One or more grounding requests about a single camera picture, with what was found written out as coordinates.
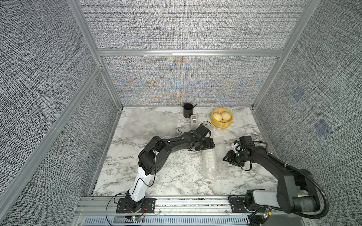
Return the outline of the tall white ribbed vase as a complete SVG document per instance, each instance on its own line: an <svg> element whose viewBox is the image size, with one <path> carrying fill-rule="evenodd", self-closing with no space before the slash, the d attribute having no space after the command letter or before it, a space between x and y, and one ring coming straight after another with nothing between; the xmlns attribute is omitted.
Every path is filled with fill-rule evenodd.
<svg viewBox="0 0 362 226"><path fill-rule="evenodd" d="M207 179L217 179L217 160L214 149L202 151L203 175Z"/></svg>

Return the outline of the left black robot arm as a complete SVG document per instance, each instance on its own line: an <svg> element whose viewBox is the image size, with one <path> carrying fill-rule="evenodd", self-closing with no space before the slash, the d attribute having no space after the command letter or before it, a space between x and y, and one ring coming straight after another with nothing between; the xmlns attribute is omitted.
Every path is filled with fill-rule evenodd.
<svg viewBox="0 0 362 226"><path fill-rule="evenodd" d="M211 131L204 125L182 132L178 137L153 137L138 155L137 176L127 196L134 203L140 202L145 197L147 188L153 186L150 181L163 168L170 154L180 150L198 152L213 148L215 144Z"/></svg>

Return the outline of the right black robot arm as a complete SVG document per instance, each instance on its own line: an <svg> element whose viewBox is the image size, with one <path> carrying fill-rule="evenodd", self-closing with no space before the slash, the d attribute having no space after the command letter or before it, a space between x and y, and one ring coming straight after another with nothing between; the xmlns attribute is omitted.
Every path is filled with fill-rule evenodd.
<svg viewBox="0 0 362 226"><path fill-rule="evenodd" d="M302 214L320 210L318 195L321 188L313 180L311 173L283 162L267 150L264 141L254 141L250 136L242 136L234 141L223 161L244 169L245 163L259 164L277 179L277 189L266 191L248 190L244 203L249 211L262 206L275 207L285 213Z"/></svg>

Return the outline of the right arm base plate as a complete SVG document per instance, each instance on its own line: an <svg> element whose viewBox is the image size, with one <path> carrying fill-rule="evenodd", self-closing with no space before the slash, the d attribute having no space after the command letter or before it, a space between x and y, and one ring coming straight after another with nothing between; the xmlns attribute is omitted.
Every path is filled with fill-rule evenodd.
<svg viewBox="0 0 362 226"><path fill-rule="evenodd" d="M231 206L232 213L253 213L245 207L244 203L245 197L243 196L231 196L228 198L228 201Z"/></svg>

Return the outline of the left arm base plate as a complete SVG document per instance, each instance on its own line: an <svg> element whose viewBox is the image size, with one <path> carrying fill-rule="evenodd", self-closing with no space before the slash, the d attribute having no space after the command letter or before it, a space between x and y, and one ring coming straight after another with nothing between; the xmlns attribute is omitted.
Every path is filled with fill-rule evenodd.
<svg viewBox="0 0 362 226"><path fill-rule="evenodd" d="M117 203L116 213L142 214L154 213L156 206L155 198L143 198L134 202L131 198L120 198Z"/></svg>

